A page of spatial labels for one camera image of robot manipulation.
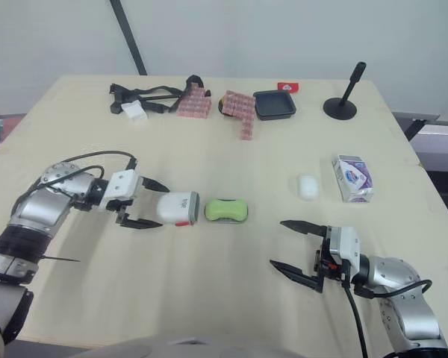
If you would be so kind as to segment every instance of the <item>white tag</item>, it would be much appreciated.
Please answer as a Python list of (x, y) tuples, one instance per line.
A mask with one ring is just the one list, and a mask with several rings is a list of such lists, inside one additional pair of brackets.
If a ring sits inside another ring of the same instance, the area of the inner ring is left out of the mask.
[(131, 103), (123, 103), (121, 104), (122, 110), (126, 112), (128, 118), (132, 121), (141, 121), (144, 119), (148, 119), (146, 112), (141, 107), (140, 101), (137, 99)]

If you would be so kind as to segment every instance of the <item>robotic arm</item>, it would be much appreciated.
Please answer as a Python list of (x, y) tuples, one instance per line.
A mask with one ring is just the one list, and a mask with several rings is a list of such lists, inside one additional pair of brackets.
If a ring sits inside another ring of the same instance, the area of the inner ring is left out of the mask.
[[(114, 173), (109, 181), (102, 178), (104, 169), (101, 166), (80, 169), (74, 163), (75, 160), (101, 154), (123, 154), (130, 160), (125, 170)], [(116, 223), (123, 227), (147, 229), (161, 226), (151, 220), (132, 220), (126, 212), (141, 186), (169, 192), (157, 181), (139, 176), (135, 167), (136, 158), (121, 151), (102, 151), (69, 158), (47, 168), (17, 199), (10, 221), (0, 236), (0, 358), (3, 357), (4, 345), (13, 341), (22, 329), (33, 300), (33, 293), (23, 285), (32, 281), (41, 259), (52, 258), (44, 256), (44, 253), (72, 208), (90, 211), (92, 207), (98, 207), (99, 210), (116, 212)], [(87, 173), (90, 169), (101, 169), (102, 174), (96, 178)], [(356, 295), (379, 299), (382, 321), (396, 352), (388, 357), (448, 357), (447, 344), (438, 322), (423, 298), (431, 281), (420, 280), (418, 273), (401, 260), (361, 254), (360, 241), (352, 227), (318, 226), (292, 220), (281, 224), (300, 233), (313, 233), (323, 238), (321, 249), (316, 254), (314, 270), (317, 274), (307, 276), (299, 268), (273, 260), (270, 262), (291, 280), (320, 293), (325, 277), (340, 281), (358, 322), (365, 357), (367, 352), (360, 318), (349, 290), (351, 284)], [(127, 344), (118, 345), (116, 349), (120, 347), (126, 349)], [(176, 347), (192, 349), (195, 342), (189, 345), (179, 343)], [(265, 352), (263, 357), (296, 357), (274, 350)], [(100, 357), (99, 354), (98, 351), (90, 352), (83, 357)]]
[[(101, 166), (80, 169), (73, 161), (100, 154), (124, 154), (130, 157), (126, 169), (104, 180)], [(13, 341), (22, 329), (33, 293), (22, 284), (30, 283), (38, 262), (63, 224), (71, 208), (118, 213), (116, 222), (123, 227), (147, 229), (161, 226), (151, 220), (131, 220), (126, 208), (133, 204), (138, 189), (144, 186), (158, 192), (169, 192), (155, 180), (139, 176), (136, 159), (125, 152), (103, 151), (69, 158), (45, 170), (40, 178), (13, 206), (10, 221), (0, 235), (0, 357), (4, 344)], [(101, 169), (99, 178), (87, 173)]]
[(319, 293), (323, 291), (325, 277), (341, 282), (354, 310), (364, 357), (367, 352), (350, 284), (354, 285), (356, 295), (378, 298), (382, 322), (395, 350), (394, 355), (388, 357), (448, 357), (448, 347), (437, 319), (423, 298), (432, 284), (430, 280), (420, 280), (417, 271), (403, 260), (361, 254), (360, 239), (353, 227), (319, 226), (294, 220), (281, 224), (323, 238), (315, 257), (317, 275), (310, 277), (297, 267), (270, 262), (286, 277)]

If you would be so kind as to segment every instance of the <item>purple and white box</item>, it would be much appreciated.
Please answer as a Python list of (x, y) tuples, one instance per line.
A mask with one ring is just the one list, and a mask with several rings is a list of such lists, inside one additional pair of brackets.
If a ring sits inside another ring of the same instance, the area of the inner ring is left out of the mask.
[(374, 189), (365, 162), (353, 155), (338, 155), (333, 164), (343, 201), (369, 203)]

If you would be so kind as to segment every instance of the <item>wooden table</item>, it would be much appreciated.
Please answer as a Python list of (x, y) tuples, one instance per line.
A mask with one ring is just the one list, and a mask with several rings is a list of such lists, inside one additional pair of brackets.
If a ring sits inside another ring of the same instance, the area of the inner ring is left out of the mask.
[[(251, 95), (276, 88), (272, 79), (203, 78), (212, 92), (207, 119), (149, 113), (133, 123), (111, 114), (111, 83), (146, 89), (184, 88), (185, 78), (66, 76), (0, 147), (0, 233), (15, 199), (43, 170), (89, 151), (129, 151), (138, 171), (173, 191), (242, 198), (243, 224), (207, 222), (132, 230), (113, 213), (73, 211), (47, 254), (80, 263), (42, 260), (29, 289), (35, 300), (20, 339), (76, 346), (107, 345), (161, 333), (199, 333), (269, 339), (309, 357), (359, 357), (355, 322), (343, 290), (327, 281), (323, 295), (278, 273), (269, 259), (311, 273), (320, 244), (279, 225), (284, 219), (353, 226), (362, 252), (401, 257), (430, 278), (426, 294), (448, 342), (448, 211), (403, 132), (369, 81), (355, 87), (357, 116), (340, 122), (322, 111), (347, 81), (300, 81), (290, 119), (256, 121), (253, 140), (239, 140), (240, 123), (217, 110), (226, 90)], [(362, 156), (373, 174), (370, 204), (340, 198), (331, 160)], [(96, 157), (112, 172), (121, 157)], [(320, 181), (314, 203), (296, 194), (296, 177)], [(155, 193), (143, 191), (133, 214), (150, 217)], [(356, 298), (371, 357), (392, 348), (376, 301)]]

